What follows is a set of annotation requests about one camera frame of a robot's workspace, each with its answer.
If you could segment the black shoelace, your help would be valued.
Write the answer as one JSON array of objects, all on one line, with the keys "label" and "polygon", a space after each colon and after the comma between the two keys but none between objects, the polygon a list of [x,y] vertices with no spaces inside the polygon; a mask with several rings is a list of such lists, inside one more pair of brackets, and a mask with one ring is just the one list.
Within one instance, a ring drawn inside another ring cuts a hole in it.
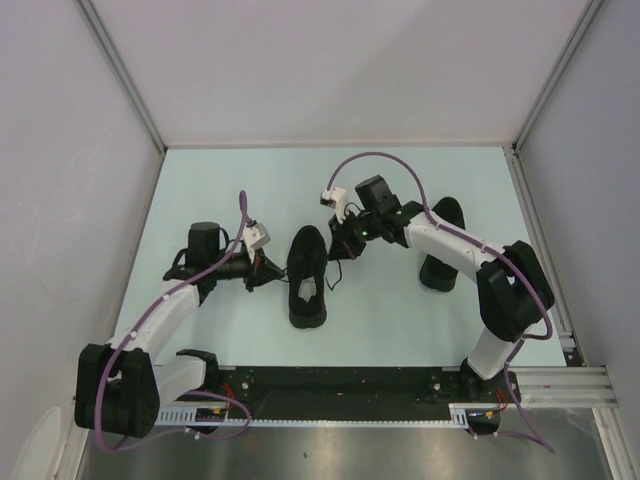
[{"label": "black shoelace", "polygon": [[332,263],[334,264],[332,270],[324,277],[325,286],[330,292],[333,292],[344,278],[342,262],[333,260]]}]

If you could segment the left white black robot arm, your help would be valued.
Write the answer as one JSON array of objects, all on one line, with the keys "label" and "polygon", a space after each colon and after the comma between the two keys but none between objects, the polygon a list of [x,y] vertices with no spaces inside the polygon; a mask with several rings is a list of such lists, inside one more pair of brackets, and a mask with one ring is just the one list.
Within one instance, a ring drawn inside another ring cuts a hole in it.
[{"label": "left white black robot arm", "polygon": [[221,387],[215,354],[183,349],[164,365],[158,355],[203,305],[218,282],[240,279],[247,291],[284,277],[265,254],[266,227],[249,222],[222,248],[219,224],[191,225],[188,244],[163,276],[161,296],[140,320],[105,344],[88,344],[78,359],[74,421],[84,429],[124,437],[149,434],[160,409],[184,396],[207,400]]}]

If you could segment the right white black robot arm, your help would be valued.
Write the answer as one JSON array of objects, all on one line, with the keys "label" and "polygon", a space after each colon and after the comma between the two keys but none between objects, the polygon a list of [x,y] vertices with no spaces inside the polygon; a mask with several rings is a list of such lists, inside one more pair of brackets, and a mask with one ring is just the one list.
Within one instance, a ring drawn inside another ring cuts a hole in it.
[{"label": "right white black robot arm", "polygon": [[416,201],[402,204],[379,175],[357,185],[356,193],[362,203],[359,213],[349,211],[344,189],[330,187],[321,193],[321,204],[334,211],[330,259],[356,259],[367,242],[382,238],[433,257],[472,280],[484,327],[463,361],[468,371],[461,376],[461,388],[473,401],[486,400],[532,326],[550,320],[555,297],[534,250],[523,241],[508,246],[488,242]]}]

